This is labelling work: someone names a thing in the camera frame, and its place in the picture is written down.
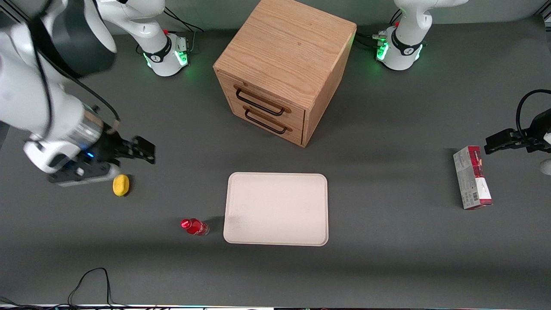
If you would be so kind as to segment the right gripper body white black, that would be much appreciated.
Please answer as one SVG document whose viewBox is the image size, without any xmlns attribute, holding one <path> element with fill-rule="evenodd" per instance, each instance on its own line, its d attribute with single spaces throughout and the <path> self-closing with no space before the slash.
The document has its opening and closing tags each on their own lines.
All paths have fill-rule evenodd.
<svg viewBox="0 0 551 310">
<path fill-rule="evenodd" d="M 32 134 L 23 151 L 46 174 L 120 174 L 119 158 L 129 158 L 130 142 L 107 129 L 73 129 L 64 137 Z"/>
</svg>

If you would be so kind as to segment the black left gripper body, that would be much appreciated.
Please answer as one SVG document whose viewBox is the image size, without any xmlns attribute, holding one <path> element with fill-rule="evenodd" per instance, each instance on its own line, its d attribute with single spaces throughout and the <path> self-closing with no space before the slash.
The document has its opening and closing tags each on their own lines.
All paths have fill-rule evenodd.
<svg viewBox="0 0 551 310">
<path fill-rule="evenodd" d="M 518 108 L 515 114 L 515 125 L 520 135 L 520 147 L 527 149 L 528 153 L 541 151 L 551 152 L 550 142 L 545 136 L 550 133 L 551 110 L 537 114 L 527 129 L 521 128 L 521 109 Z"/>
</svg>

